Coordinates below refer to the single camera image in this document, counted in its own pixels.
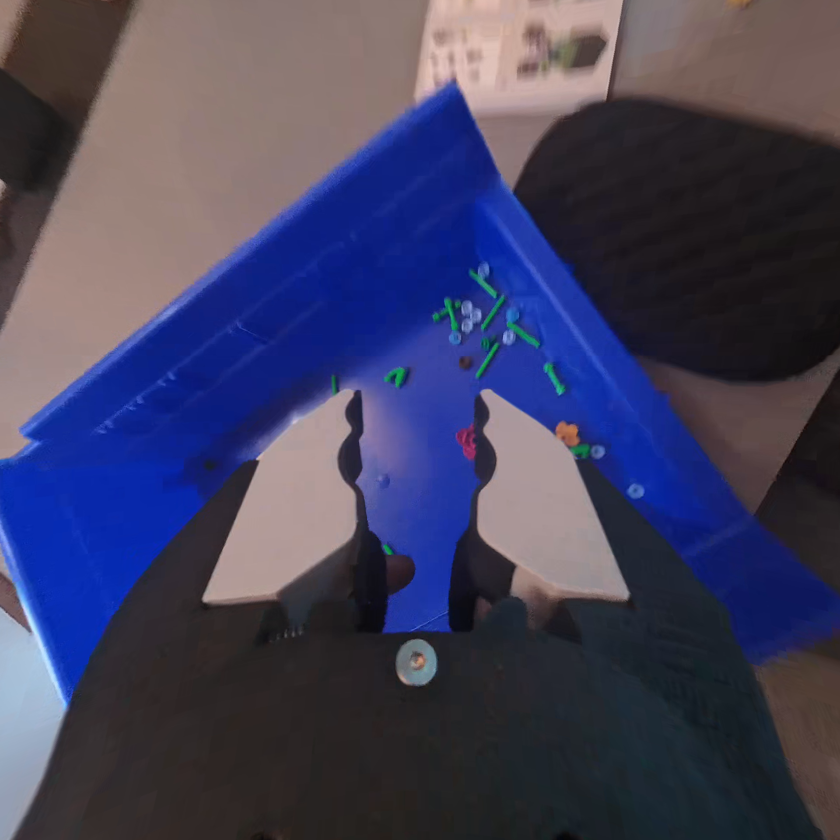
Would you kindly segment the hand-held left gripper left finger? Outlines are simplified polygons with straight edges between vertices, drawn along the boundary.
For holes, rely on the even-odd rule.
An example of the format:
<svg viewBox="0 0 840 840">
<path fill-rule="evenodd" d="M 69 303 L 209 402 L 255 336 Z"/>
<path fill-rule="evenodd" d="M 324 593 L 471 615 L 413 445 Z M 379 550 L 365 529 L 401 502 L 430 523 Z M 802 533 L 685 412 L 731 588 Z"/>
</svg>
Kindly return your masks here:
<svg viewBox="0 0 840 840">
<path fill-rule="evenodd" d="M 291 424 L 255 473 L 204 603 L 316 603 L 353 589 L 366 515 L 357 479 L 362 394 L 340 391 Z"/>
</svg>

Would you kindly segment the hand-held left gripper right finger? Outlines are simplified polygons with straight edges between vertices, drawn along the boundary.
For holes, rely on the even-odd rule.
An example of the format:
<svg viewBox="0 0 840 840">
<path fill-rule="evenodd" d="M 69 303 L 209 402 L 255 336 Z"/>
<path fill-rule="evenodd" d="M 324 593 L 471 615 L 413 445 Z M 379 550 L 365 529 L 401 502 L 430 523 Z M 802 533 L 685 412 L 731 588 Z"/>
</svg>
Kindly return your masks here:
<svg viewBox="0 0 840 840">
<path fill-rule="evenodd" d="M 514 592 L 551 601 L 628 601 L 613 549 L 568 446 L 493 391 L 481 391 L 476 427 L 495 457 L 481 479 L 478 537 L 514 566 Z"/>
</svg>

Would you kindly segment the blue plastic box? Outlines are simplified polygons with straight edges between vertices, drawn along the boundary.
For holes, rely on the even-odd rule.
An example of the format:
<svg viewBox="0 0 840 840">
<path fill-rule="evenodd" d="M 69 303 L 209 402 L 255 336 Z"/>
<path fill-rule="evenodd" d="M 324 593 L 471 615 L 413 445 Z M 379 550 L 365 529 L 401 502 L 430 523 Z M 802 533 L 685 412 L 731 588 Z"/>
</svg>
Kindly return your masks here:
<svg viewBox="0 0 840 840">
<path fill-rule="evenodd" d="M 541 350 L 480 381 L 432 313 L 521 308 Z M 458 359 L 471 356 L 471 370 Z M 568 382 L 553 393 L 548 359 Z M 396 390 L 383 376 L 410 365 Z M 747 513 L 505 186 L 455 86 L 405 113 L 22 428 L 2 460 L 2 545 L 68 702 L 112 615 L 242 463 L 333 380 L 360 391 L 372 530 L 418 564 L 388 632 L 447 632 L 449 566 L 475 479 L 456 447 L 481 387 L 546 428 L 579 423 L 596 467 L 727 607 L 755 664 L 838 630 L 838 594 Z M 637 482 L 644 497 L 625 488 Z"/>
</svg>

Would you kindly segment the scattered green stick brick pieces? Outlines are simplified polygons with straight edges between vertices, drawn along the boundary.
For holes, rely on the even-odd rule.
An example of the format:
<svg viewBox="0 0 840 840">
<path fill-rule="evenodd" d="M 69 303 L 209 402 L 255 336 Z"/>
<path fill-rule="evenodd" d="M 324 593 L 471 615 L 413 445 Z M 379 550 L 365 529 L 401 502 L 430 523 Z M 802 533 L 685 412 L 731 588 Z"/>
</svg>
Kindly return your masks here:
<svg viewBox="0 0 840 840">
<path fill-rule="evenodd" d="M 474 269 L 470 268 L 468 273 L 469 277 L 488 296 L 489 310 L 484 312 L 480 306 L 469 299 L 445 297 L 443 306 L 432 313 L 432 320 L 434 323 L 448 321 L 448 339 L 454 347 L 460 347 L 473 333 L 480 335 L 479 346 L 483 355 L 474 373 L 475 379 L 480 381 L 498 356 L 501 347 L 511 347 L 520 342 L 534 350 L 541 350 L 543 343 L 536 334 L 522 326 L 521 308 L 515 302 L 509 301 L 508 297 L 490 282 L 491 270 L 486 261 L 480 262 Z M 501 328 L 502 325 L 502 310 L 504 310 L 504 330 L 496 333 L 494 332 L 496 326 Z M 550 382 L 553 393 L 563 396 L 568 389 L 560 378 L 557 365 L 551 360 L 546 360 L 542 365 L 542 371 Z M 410 373 L 408 366 L 399 365 L 384 374 L 383 382 L 399 390 L 404 387 Z M 558 422 L 554 429 L 554 436 L 569 449 L 576 459 L 603 457 L 603 447 L 581 440 L 581 430 L 575 423 Z M 462 429 L 456 435 L 456 439 L 465 457 L 474 458 L 476 449 L 474 428 L 470 426 Z"/>
</svg>

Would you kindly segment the scattered clear round brick studs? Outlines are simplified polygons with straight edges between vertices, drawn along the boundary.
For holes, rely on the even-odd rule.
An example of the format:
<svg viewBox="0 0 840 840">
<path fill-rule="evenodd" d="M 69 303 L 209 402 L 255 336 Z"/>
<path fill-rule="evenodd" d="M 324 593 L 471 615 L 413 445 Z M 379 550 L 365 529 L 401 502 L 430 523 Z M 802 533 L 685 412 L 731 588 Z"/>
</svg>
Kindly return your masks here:
<svg viewBox="0 0 840 840">
<path fill-rule="evenodd" d="M 451 327 L 448 338 L 454 346 L 462 344 L 472 332 L 482 336 L 480 348 L 482 353 L 485 354 L 485 357 L 480 361 L 476 370 L 476 380 L 480 379 L 486 372 L 488 365 L 497 355 L 502 345 L 510 346 L 517 340 L 520 340 L 522 343 L 526 343 L 536 350 L 540 350 L 542 346 L 538 338 L 531 335 L 530 332 L 523 329 L 521 324 L 518 323 L 521 316 L 520 308 L 511 302 L 506 303 L 506 296 L 494 289 L 489 283 L 489 272 L 490 268 L 487 262 L 480 263 L 475 270 L 469 270 L 469 275 L 472 279 L 494 300 L 493 306 L 485 318 L 482 319 L 481 308 L 472 301 L 466 299 L 463 301 L 455 299 L 453 301 L 450 297 L 444 299 L 444 309 L 435 311 L 432 314 L 432 320 L 434 322 L 445 322 L 448 319 Z M 496 334 L 492 332 L 495 328 L 491 328 L 490 325 L 502 307 L 507 307 L 504 312 L 505 318 L 503 319 L 505 329 L 504 332 Z M 548 359 L 548 356 L 546 356 L 546 361 L 542 364 L 542 370 L 551 382 L 553 391 L 558 396 L 567 393 L 568 382 L 564 382 L 563 379 L 567 379 L 568 377 L 559 376 L 556 365 Z M 409 372 L 410 365 L 398 365 L 384 375 L 383 382 L 391 383 L 395 389 L 400 389 L 403 387 Z M 603 459 L 606 455 L 606 448 L 601 444 L 581 442 L 580 445 L 568 449 L 576 459 L 596 460 Z M 637 482 L 631 483 L 625 490 L 628 497 L 634 500 L 641 499 L 645 494 L 645 488 Z"/>
</svg>

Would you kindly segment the black egg-crate foam pad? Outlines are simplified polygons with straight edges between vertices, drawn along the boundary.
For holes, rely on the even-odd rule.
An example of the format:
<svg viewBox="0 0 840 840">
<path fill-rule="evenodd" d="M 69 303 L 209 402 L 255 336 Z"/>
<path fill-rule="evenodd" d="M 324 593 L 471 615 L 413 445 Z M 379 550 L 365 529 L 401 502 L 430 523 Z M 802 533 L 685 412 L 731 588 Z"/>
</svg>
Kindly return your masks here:
<svg viewBox="0 0 840 840">
<path fill-rule="evenodd" d="M 514 194 L 634 355 L 777 382 L 838 350 L 834 143 L 613 99 L 553 124 Z"/>
</svg>

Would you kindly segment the brick instruction booklet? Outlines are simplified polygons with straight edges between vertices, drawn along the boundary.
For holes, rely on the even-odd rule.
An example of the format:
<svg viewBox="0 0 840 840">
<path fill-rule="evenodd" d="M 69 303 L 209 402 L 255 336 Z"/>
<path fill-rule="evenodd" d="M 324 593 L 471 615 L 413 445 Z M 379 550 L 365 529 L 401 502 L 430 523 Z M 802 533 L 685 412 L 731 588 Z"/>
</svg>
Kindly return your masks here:
<svg viewBox="0 0 840 840">
<path fill-rule="evenodd" d="M 455 82 L 475 116 L 561 116 L 606 99 L 623 1 L 432 1 L 415 101 Z"/>
</svg>

